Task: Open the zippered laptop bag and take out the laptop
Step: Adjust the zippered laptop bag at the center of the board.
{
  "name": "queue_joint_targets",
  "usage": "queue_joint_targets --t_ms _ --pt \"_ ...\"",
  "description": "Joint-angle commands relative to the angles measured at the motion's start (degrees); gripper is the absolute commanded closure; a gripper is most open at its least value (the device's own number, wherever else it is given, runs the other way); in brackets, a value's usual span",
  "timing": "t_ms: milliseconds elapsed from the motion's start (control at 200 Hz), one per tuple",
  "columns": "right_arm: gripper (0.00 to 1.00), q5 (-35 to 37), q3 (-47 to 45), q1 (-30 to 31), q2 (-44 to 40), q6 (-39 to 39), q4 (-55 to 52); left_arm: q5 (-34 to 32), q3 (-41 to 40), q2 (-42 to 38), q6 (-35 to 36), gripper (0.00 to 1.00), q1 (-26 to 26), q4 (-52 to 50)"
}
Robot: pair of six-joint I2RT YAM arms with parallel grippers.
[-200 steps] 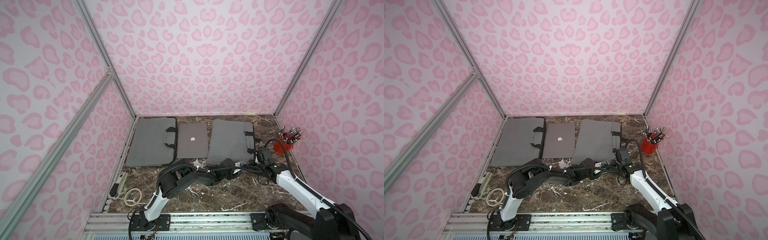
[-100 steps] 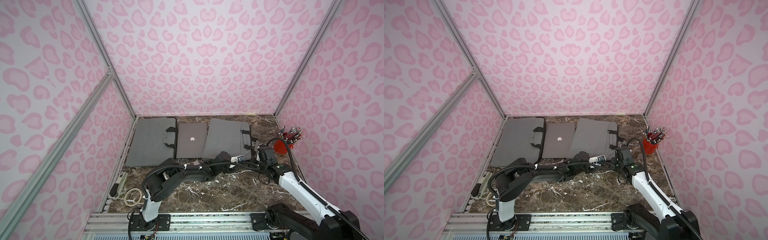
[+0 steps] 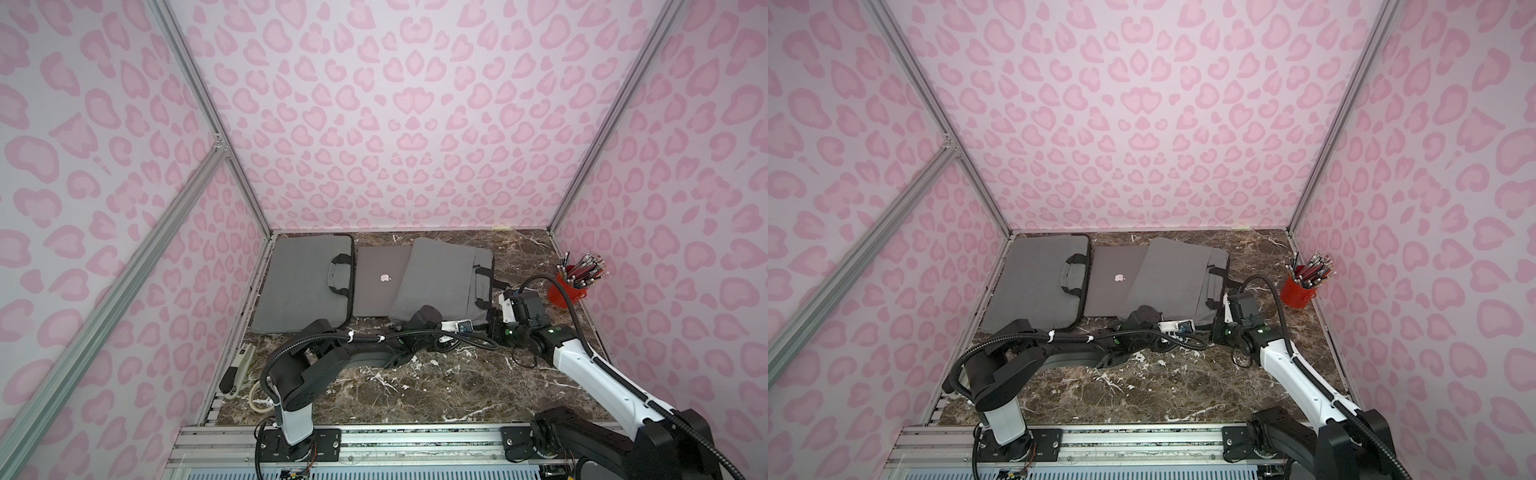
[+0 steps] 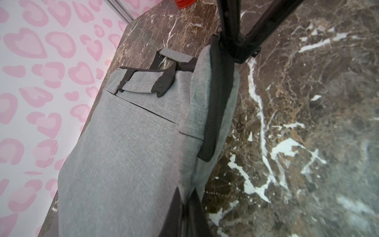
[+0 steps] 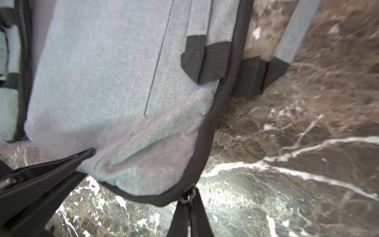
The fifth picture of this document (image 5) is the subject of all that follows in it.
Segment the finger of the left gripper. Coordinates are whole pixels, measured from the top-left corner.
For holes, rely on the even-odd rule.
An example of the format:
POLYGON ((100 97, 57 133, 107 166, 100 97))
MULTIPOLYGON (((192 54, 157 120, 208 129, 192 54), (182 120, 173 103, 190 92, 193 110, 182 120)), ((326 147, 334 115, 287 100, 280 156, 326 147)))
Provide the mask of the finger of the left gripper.
POLYGON ((26 204, 20 203, 23 197, 20 193, 1 195, 1 236, 54 237, 55 226, 45 229, 47 222, 85 177, 85 174, 75 172, 26 204))
POLYGON ((77 167, 95 154, 96 149, 90 148, 61 160, 11 169, 9 173, 1 171, 1 224, 66 178, 78 174, 77 167))

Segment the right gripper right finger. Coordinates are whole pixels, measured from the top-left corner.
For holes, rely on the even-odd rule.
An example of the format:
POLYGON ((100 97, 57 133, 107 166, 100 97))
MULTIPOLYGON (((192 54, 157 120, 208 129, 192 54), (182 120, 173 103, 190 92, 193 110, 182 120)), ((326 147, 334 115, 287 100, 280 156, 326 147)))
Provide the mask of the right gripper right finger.
POLYGON ((198 188, 191 202, 190 226, 192 237, 214 237, 198 188))

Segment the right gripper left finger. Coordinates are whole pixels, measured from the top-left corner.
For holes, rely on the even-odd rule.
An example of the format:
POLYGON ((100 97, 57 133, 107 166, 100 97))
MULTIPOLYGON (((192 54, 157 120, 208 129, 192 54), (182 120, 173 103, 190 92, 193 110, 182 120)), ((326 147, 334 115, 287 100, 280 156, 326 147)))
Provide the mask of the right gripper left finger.
POLYGON ((182 197, 178 202, 173 215, 173 219, 167 234, 167 237, 187 237, 190 222, 190 205, 189 196, 182 197))

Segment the grey laptop bag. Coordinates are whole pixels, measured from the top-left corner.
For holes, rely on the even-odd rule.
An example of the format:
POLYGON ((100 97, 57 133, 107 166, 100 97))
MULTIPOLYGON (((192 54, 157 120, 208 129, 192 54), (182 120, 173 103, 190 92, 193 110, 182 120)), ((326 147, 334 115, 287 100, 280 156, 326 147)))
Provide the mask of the grey laptop bag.
POLYGON ((269 62, 243 60, 252 1, 56 1, 25 130, 46 155, 165 206, 199 180, 228 98, 294 59, 320 1, 299 1, 269 62))
POLYGON ((1 143, 25 138, 32 84, 30 3, 1 1, 1 143))

